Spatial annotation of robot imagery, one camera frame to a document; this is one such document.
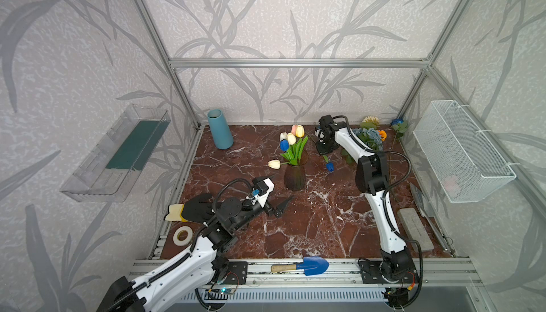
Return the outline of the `blue tulip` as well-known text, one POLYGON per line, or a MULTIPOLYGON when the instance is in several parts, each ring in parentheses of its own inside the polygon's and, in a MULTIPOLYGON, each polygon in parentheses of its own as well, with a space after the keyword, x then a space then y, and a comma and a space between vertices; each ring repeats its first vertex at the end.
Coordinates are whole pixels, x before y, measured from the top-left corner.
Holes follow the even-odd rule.
POLYGON ((280 149, 283 151, 283 152, 286 152, 288 151, 290 148, 290 144, 288 142, 288 140, 282 140, 280 142, 280 149))
POLYGON ((323 155, 323 158, 324 158, 324 161, 326 163, 326 169, 328 170, 328 172, 334 172, 335 171, 334 163, 332 161, 330 161, 330 159, 327 157, 327 155, 323 155))

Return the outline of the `dark red glass vase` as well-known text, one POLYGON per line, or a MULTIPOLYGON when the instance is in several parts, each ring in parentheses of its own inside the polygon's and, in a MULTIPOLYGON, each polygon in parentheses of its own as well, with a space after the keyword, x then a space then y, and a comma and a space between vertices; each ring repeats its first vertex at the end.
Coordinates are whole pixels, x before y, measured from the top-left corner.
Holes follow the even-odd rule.
POLYGON ((284 173, 284 185, 290 191, 304 190, 307 175, 305 171, 306 161, 303 159, 296 165, 288 164, 284 173))

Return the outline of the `cream tulip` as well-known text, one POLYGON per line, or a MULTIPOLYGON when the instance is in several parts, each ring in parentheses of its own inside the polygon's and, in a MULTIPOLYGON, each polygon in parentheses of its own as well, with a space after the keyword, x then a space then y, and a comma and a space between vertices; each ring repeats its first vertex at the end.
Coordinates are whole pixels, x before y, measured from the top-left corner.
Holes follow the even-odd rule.
POLYGON ((289 144, 289 148, 287 150, 287 154, 289 157, 289 163, 291 165, 297 165, 297 155, 295 150, 295 144, 297 143, 297 137, 292 134, 291 132, 287 135, 287 141, 289 144))

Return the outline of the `pale yellow tulip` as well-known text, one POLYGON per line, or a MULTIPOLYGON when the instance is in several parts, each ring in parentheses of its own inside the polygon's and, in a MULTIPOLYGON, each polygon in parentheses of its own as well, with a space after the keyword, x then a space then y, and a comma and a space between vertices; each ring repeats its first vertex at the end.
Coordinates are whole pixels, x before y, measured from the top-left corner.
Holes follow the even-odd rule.
POLYGON ((284 161, 284 162, 281 162, 280 160, 271 160, 268 162, 268 167, 272 168, 272 169, 275 169, 275 170, 278 170, 280 169, 283 165, 287 165, 287 164, 290 164, 289 161, 284 161))

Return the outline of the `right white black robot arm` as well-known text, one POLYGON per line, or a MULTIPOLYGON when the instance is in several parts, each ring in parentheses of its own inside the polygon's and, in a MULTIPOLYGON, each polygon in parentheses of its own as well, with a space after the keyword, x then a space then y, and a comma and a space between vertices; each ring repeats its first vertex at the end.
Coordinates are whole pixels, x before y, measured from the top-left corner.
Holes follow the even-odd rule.
POLYGON ((420 244, 400 234, 390 200, 390 191, 408 178, 391 184, 388 179, 388 160, 385 150, 374 150, 364 144, 354 133, 345 116, 325 115, 315 127, 318 138, 317 151, 331 154, 342 147, 356 162, 355 184, 372 208, 380 236, 382 262, 380 275, 387 282, 396 283, 404 275, 413 273, 422 279, 423 258, 420 244))

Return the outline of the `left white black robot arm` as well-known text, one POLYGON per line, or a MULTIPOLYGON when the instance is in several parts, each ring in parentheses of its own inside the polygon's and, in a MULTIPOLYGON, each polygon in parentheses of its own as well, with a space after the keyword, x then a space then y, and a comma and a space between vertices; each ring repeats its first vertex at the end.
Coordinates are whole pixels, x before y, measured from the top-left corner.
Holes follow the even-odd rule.
POLYGON ((249 199, 229 198, 197 235, 192 245, 152 271, 129 281, 119 278, 108 289, 98 311, 166 311, 187 294, 213 281, 228 266, 223 253, 236 242, 235 231, 261 213, 280 217, 294 197, 277 207, 249 199))

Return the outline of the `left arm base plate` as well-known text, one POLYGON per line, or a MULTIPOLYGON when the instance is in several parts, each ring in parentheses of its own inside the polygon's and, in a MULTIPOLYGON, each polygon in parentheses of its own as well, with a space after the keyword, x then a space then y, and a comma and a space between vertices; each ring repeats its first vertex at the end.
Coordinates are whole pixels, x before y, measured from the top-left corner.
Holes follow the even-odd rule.
POLYGON ((248 262, 230 261, 215 273, 212 282, 214 284, 236 286, 245 284, 247 281, 248 266, 248 262))

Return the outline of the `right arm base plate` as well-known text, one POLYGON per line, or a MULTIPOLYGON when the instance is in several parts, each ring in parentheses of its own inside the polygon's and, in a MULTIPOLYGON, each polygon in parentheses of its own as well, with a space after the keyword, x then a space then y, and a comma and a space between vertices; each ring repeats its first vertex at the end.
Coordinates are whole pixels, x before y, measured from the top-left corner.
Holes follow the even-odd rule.
POLYGON ((357 262, 364 284, 412 284, 417 270, 414 265, 394 269, 391 263, 382 260, 359 259, 357 262))

